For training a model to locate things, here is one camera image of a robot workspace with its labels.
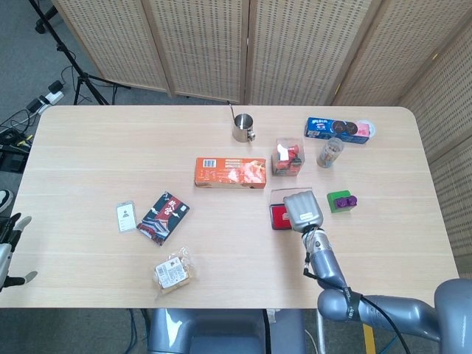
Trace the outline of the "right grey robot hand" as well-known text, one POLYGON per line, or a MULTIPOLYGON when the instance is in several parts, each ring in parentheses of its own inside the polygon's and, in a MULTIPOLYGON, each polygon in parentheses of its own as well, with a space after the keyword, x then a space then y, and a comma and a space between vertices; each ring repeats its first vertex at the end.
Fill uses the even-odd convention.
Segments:
POLYGON ((283 203, 294 231, 305 233, 322 226, 324 217, 312 190, 285 196, 283 203))

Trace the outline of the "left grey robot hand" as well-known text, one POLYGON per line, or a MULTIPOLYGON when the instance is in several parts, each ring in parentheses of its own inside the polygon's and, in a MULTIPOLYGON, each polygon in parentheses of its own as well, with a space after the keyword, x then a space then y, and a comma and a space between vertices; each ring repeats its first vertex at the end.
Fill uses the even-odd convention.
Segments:
POLYGON ((1 290, 25 285, 38 275, 37 271, 31 271, 23 277, 11 277, 8 275, 15 248, 18 245, 22 232, 31 221, 31 216, 21 218, 21 213, 17 213, 1 223, 1 290))

